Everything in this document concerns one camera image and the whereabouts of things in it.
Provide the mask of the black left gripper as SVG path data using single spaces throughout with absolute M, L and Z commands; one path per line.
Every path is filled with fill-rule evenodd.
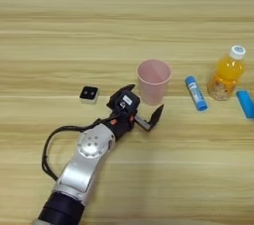
M 138 124 L 145 131 L 151 131 L 159 122 L 164 105 L 158 107 L 152 114 L 150 121 L 146 122 L 140 118 L 138 113 L 138 106 L 140 104 L 139 98 L 115 98 L 118 97 L 125 90 L 132 90 L 135 84 L 128 84 L 117 90 L 107 103 L 107 107 L 111 109 L 111 119 L 106 123 L 106 126 L 112 131 L 116 140 L 119 140 L 127 132 Z

